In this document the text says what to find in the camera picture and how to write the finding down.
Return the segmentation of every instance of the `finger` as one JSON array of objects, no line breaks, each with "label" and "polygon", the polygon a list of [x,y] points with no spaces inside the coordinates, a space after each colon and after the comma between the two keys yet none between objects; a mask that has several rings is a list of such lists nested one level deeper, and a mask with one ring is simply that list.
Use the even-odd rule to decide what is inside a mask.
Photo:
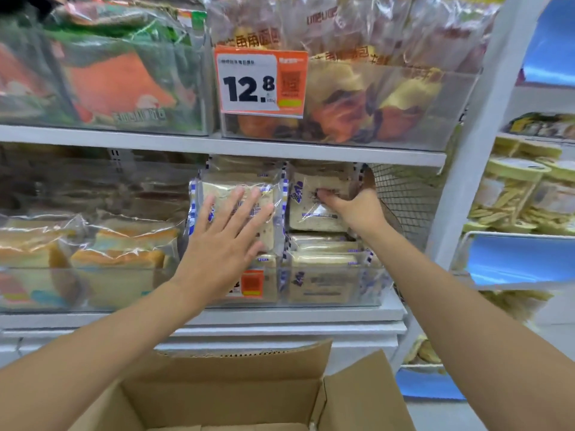
[{"label": "finger", "polygon": [[347,206],[349,201],[345,201],[335,195],[332,191],[327,189],[318,189],[317,197],[330,209],[334,209],[336,212],[341,213],[343,209]]},{"label": "finger", "polygon": [[249,266],[253,262],[253,260],[258,256],[258,254],[264,252],[265,250],[266,246],[263,244],[262,241],[255,242],[252,246],[249,247],[244,261]]},{"label": "finger", "polygon": [[371,168],[367,168],[363,172],[363,181],[361,185],[362,189],[375,189],[376,188],[376,178],[373,175]]},{"label": "finger", "polygon": [[196,223],[194,224],[194,234],[205,233],[208,229],[209,217],[215,201],[216,197],[214,195],[208,195],[205,197],[202,208],[199,210]]},{"label": "finger", "polygon": [[255,204],[258,202],[260,196],[262,196],[262,191],[259,187],[255,187],[251,190],[243,204],[240,205],[237,211],[230,218],[226,228],[224,229],[225,233],[228,233],[232,237],[237,236],[242,227],[248,221],[249,215],[251,214]]},{"label": "finger", "polygon": [[217,214],[214,216],[212,226],[210,227],[211,232],[218,233],[224,229],[242,196],[244,196],[243,187],[237,186],[232,190],[232,193],[226,201],[224,201],[224,204],[217,210]]},{"label": "finger", "polygon": [[240,241],[240,245],[242,247],[248,248],[248,246],[251,245],[258,231],[262,229],[262,225],[270,220],[270,216],[273,212],[274,205],[268,204],[267,206],[263,206],[258,214],[248,221],[243,230],[240,231],[240,234],[237,235],[237,238]]}]

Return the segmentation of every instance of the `plastic jar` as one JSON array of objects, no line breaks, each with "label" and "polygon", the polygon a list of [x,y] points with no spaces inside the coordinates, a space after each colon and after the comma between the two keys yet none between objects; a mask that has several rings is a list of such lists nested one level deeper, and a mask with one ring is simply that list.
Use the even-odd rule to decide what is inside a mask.
[{"label": "plastic jar", "polygon": [[537,224],[541,231],[564,229],[575,217],[575,161],[539,161],[551,171],[537,187],[521,218]]},{"label": "plastic jar", "polygon": [[550,172],[547,166],[515,157],[493,157],[487,162],[469,219],[482,225],[512,225],[525,202]]},{"label": "plastic jar", "polygon": [[546,142],[524,140],[519,143],[513,155],[520,159],[535,160],[540,157],[559,159],[562,153],[563,150],[560,146],[550,145]]},{"label": "plastic jar", "polygon": [[518,233],[518,234],[530,234],[537,228],[536,224],[531,224],[526,221],[522,221],[518,219],[512,225],[502,225],[496,226],[495,229],[497,231],[503,231],[505,233]]}]

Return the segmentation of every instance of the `blue label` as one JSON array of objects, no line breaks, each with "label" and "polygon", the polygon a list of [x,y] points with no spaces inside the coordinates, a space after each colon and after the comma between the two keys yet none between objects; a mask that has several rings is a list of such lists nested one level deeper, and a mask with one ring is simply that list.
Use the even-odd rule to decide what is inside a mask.
[{"label": "blue label", "polygon": [[291,194],[291,198],[298,204],[301,203],[301,199],[303,198],[303,190],[304,190],[303,181],[298,181],[296,185],[293,187],[293,193]]}]

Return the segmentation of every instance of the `qr code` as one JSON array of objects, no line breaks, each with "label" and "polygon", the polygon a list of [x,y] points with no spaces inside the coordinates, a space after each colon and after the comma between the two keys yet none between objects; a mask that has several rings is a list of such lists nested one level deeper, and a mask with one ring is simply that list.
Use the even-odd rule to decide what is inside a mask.
[{"label": "qr code", "polygon": [[299,84],[301,80],[301,72],[299,71],[282,71],[282,96],[293,97],[299,95]]}]

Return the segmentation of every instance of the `hand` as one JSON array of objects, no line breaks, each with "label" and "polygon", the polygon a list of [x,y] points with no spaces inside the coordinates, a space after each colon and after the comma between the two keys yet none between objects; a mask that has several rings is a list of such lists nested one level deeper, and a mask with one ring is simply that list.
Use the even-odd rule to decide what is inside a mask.
[{"label": "hand", "polygon": [[385,220],[375,187],[373,173],[368,170],[359,194],[351,201],[345,201],[327,189],[317,191],[320,201],[339,213],[349,228],[370,246],[373,246],[377,233],[391,228]]},{"label": "hand", "polygon": [[199,211],[186,253],[169,281],[184,292],[190,292],[186,293],[186,298],[196,301],[196,304],[199,300],[205,306],[223,298],[258,253],[265,249],[262,242],[254,240],[273,213],[274,205],[262,206],[260,212],[250,219],[249,213],[261,192],[259,188],[253,189],[234,213],[243,195],[244,189],[236,187],[218,209],[211,224],[208,217],[215,202],[213,195],[206,197]]}]

